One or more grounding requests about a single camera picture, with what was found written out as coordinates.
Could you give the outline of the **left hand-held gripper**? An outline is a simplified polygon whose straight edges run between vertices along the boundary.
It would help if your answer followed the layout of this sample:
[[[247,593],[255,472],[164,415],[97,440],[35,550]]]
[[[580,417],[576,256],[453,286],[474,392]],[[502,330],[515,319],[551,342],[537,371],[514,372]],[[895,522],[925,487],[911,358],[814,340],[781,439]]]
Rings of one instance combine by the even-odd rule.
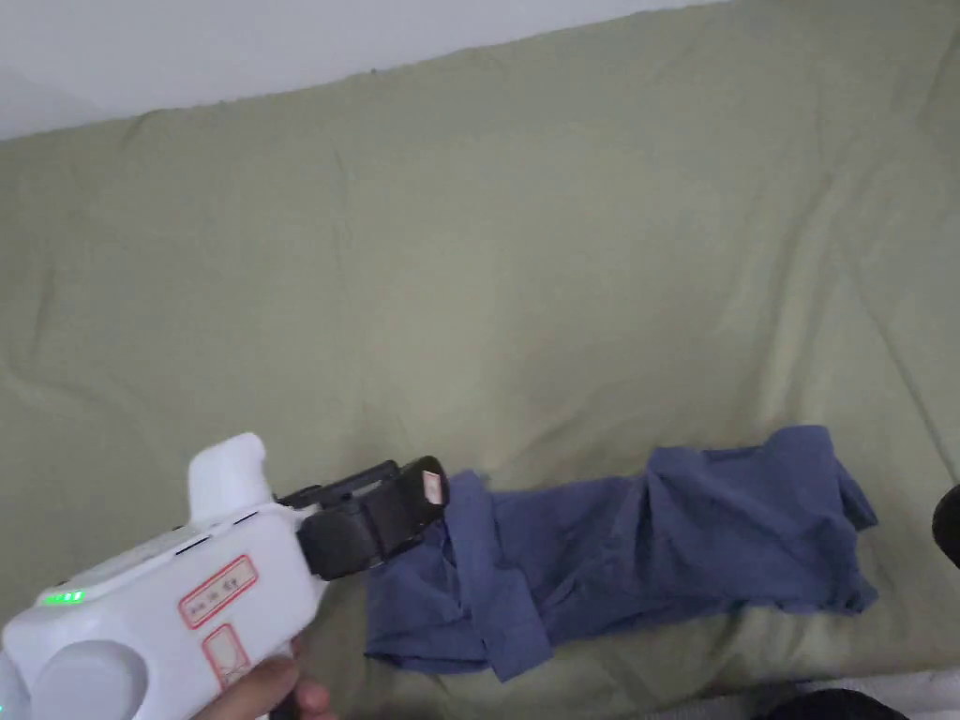
[[[189,464],[186,524],[43,591],[2,633],[6,719],[189,719],[291,652],[326,583],[299,533],[335,508],[402,517],[393,459],[273,493],[245,433]]]

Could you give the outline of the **person's left hand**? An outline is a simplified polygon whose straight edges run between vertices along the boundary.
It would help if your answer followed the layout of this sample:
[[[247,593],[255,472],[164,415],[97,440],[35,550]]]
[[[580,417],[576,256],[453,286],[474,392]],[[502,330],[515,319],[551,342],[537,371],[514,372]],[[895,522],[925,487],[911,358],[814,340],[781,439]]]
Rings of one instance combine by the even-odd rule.
[[[329,691],[304,675],[298,665],[303,641],[292,640],[291,652],[272,656],[228,687],[197,719],[259,719],[286,698],[295,699],[302,719],[335,719]]]

